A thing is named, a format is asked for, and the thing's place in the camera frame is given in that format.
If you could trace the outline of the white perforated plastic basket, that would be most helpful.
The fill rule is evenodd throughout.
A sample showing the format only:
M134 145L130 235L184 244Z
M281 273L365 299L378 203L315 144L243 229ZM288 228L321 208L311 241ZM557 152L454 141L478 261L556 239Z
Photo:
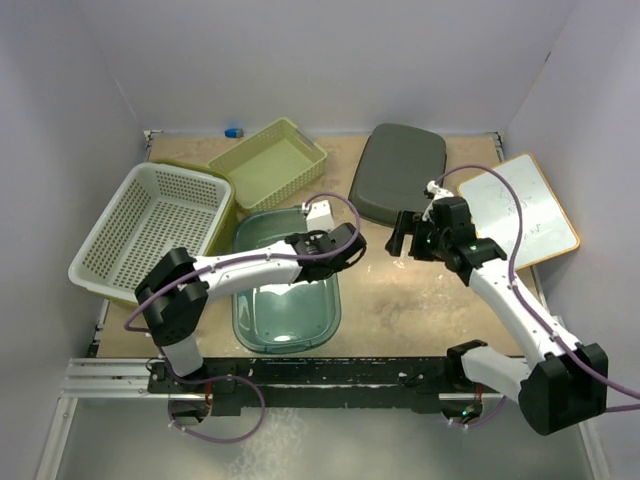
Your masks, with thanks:
M178 172L175 167L144 162L127 174L72 260L68 277L73 284L133 305L134 290L143 277L169 250L184 247L176 244L199 250L199 241L184 239L181 231L192 211L160 194L160 174Z

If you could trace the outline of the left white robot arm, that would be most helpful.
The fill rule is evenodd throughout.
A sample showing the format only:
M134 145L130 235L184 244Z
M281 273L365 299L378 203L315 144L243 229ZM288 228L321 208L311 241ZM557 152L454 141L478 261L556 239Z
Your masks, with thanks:
M264 285L322 281L364 255L359 229L343 223L326 232L293 233L266 247L217 257L170 250L135 289L137 315L171 367L171 381L184 392L202 387L204 358L194 332L207 303Z

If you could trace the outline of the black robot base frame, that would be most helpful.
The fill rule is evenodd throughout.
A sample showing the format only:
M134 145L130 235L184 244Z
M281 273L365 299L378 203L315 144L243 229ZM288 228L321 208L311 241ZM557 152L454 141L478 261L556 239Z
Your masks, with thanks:
M214 416L244 408L407 409L437 413L445 398L477 397L479 388L455 381L443 357L221 357L180 380L158 360L148 365L149 392L186 400L209 392Z

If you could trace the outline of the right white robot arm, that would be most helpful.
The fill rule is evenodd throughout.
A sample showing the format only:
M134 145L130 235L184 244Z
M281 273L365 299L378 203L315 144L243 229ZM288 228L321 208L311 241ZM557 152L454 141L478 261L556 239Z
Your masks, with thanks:
M426 213L399 212L385 245L400 254L410 235L410 256L441 261L497 315L523 358L510 358L479 340L448 349L446 383L456 391L481 384L516 402L529 426L549 435L603 414L608 357L560 325L518 276L506 253L476 234L467 202L457 196L432 200Z

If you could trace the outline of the teal transparent plastic tub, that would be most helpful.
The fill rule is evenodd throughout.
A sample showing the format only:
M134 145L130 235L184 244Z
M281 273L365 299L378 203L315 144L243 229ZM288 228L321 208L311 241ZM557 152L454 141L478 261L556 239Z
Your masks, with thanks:
M265 211L244 219L234 253L260 249L306 230L298 207ZM232 296L232 326L238 341L261 354L300 353L326 343L338 330L342 309L338 278L294 285L265 285Z

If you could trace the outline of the light green small basket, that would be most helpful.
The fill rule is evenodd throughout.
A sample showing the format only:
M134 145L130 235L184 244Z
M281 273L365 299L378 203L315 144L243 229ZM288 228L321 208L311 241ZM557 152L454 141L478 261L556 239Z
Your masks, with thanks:
M249 214L285 202L324 174L327 151L288 118L280 118L213 158L227 176L239 208Z

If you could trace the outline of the olive green plastic tub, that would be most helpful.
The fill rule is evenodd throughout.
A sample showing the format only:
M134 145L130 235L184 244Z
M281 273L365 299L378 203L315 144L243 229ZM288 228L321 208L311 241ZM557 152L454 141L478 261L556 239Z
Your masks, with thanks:
M231 250L235 229L238 225L236 189L232 180L224 173L208 166L184 163L161 158L155 164L179 169L176 175L161 173L157 182L161 197L175 200L192 211L181 228L184 239L197 239L199 250L186 243L191 256L214 256Z

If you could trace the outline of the grey plastic tub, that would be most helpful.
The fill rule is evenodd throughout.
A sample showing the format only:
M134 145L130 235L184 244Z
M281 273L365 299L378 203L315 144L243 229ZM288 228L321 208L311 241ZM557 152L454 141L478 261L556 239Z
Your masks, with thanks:
M349 192L360 216L393 226L402 210L421 211L427 183L444 173L446 141L420 128L383 123L365 143Z

